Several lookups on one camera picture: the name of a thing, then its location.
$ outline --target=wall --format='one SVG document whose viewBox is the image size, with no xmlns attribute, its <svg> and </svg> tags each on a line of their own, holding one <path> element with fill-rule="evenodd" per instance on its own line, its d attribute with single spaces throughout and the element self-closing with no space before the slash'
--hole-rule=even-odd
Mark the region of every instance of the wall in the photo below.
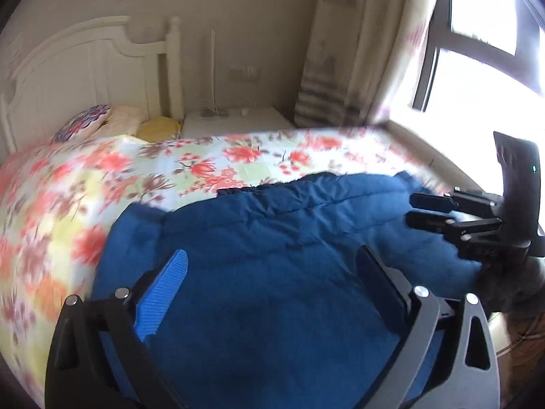
<svg viewBox="0 0 545 409">
<path fill-rule="evenodd" d="M 276 106 L 291 111 L 298 91 L 317 0 L 23 0 L 0 35 L 0 89 L 21 60 L 50 35 L 74 23 L 129 15 L 134 42 L 164 37 L 166 19 L 183 24 L 187 111 L 209 98 L 210 29 L 217 32 L 217 103 Z M 229 66 L 259 65 L 257 83 L 228 80 Z"/>
</svg>

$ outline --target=pillow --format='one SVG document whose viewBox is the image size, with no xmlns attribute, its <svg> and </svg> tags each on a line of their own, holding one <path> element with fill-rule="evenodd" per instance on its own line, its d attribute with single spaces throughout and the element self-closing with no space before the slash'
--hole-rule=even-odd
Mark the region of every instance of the pillow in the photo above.
<svg viewBox="0 0 545 409">
<path fill-rule="evenodd" d="M 71 140 L 82 140 L 91 136 L 103 125 L 110 115 L 110 106 L 93 106 L 80 112 L 68 121 L 51 140 L 51 143 L 66 143 Z"/>
<path fill-rule="evenodd" d="M 118 135 L 135 135 L 144 120 L 145 115 L 138 108 L 115 106 L 111 109 L 106 122 L 91 136 L 106 138 Z"/>
<path fill-rule="evenodd" d="M 178 121 L 169 117 L 157 117 L 146 121 L 138 132 L 136 138 L 149 143 L 171 140 L 180 133 L 180 124 Z"/>
</svg>

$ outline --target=headboard panel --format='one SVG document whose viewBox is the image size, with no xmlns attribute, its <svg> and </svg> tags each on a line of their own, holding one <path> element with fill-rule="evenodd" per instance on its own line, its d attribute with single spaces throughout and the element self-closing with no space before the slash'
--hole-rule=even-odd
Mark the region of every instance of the headboard panel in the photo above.
<svg viewBox="0 0 545 409">
<path fill-rule="evenodd" d="M 129 17 L 79 23 L 38 46 L 12 75 L 15 96 L 0 96 L 2 129 L 10 153 L 42 142 L 75 114 L 94 105 L 130 105 L 149 118 L 184 118 L 180 20 L 172 17 L 165 41 L 129 41 Z M 161 106 L 159 55 L 166 55 L 170 109 Z"/>
</svg>

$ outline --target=beige curtain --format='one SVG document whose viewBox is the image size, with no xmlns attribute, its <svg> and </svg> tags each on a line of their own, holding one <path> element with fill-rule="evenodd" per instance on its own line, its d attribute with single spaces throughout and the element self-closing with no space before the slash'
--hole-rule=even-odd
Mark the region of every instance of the beige curtain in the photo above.
<svg viewBox="0 0 545 409">
<path fill-rule="evenodd" d="M 302 127 L 388 119 L 415 87 L 436 0 L 319 0 L 295 106 Z"/>
</svg>

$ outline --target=white nightstand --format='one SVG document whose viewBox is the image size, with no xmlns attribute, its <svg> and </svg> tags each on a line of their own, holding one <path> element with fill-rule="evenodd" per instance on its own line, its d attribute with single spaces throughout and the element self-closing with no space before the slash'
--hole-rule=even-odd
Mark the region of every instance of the white nightstand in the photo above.
<svg viewBox="0 0 545 409">
<path fill-rule="evenodd" d="M 272 107 L 250 108 L 243 117 L 240 110 L 234 110 L 227 118 L 203 120 L 201 112 L 187 114 L 182 127 L 182 138 L 200 138 L 230 133 L 250 133 L 293 129 L 293 125 Z"/>
</svg>

